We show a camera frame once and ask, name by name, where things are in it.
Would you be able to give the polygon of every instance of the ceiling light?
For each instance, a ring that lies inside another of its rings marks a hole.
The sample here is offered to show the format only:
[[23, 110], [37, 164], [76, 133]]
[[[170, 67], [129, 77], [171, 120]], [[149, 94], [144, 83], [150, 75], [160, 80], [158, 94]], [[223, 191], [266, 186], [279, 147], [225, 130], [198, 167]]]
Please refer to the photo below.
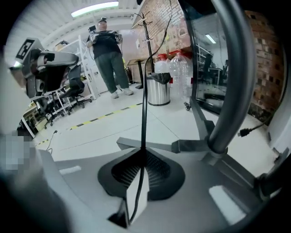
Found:
[[85, 7], [83, 9], [74, 11], [71, 14], [71, 16], [77, 17], [77, 16], [80, 16], [82, 14], [86, 14], [88, 12], [91, 12], [93, 10], [99, 10], [99, 9], [114, 7], [114, 6], [118, 6], [118, 2], [105, 2], [105, 3], [101, 3], [101, 4], [96, 4], [96, 5], [88, 6], [88, 7]]
[[206, 34], [205, 35], [213, 44], [216, 44], [215, 40], [209, 35], [209, 34]]
[[19, 63], [18, 61], [16, 61], [15, 63], [14, 63], [14, 67], [18, 67], [18, 66], [20, 66], [21, 65], [21, 63]]

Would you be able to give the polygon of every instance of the white sneaker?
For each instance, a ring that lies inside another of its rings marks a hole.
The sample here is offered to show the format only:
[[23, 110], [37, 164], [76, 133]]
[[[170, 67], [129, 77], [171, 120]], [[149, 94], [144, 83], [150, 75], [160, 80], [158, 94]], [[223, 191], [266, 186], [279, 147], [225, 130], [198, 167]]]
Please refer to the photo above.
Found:
[[118, 96], [118, 94], [117, 94], [117, 92], [113, 92], [112, 94], [111, 94], [111, 98], [112, 99], [117, 99], [119, 96]]
[[125, 88], [123, 90], [124, 94], [126, 94], [127, 96], [133, 95], [133, 91], [129, 88]]

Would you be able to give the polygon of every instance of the curved gray pipe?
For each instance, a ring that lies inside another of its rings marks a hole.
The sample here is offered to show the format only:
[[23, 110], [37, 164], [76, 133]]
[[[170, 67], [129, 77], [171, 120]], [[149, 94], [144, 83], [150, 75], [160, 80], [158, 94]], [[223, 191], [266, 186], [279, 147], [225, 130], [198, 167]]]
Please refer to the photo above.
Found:
[[212, 0], [226, 36], [229, 72], [224, 104], [208, 140], [209, 148], [223, 153], [239, 130], [255, 86], [256, 55], [250, 24], [235, 0]]

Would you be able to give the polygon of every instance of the gray pants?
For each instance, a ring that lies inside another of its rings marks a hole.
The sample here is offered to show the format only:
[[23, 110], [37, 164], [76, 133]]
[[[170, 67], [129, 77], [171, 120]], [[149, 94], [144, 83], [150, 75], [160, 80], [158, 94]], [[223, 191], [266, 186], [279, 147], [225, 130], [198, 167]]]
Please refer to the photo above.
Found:
[[117, 90], [114, 82], [113, 71], [120, 87], [122, 89], [129, 87], [121, 53], [110, 52], [102, 54], [95, 59], [95, 62], [110, 93]]

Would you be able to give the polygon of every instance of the stainless steel trash can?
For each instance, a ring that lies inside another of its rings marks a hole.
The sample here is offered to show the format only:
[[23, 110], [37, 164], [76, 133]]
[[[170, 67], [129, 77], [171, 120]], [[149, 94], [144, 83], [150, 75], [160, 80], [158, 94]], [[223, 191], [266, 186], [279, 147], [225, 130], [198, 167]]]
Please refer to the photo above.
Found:
[[147, 100], [150, 105], [163, 106], [170, 103], [170, 84], [161, 84], [153, 79], [147, 79]]

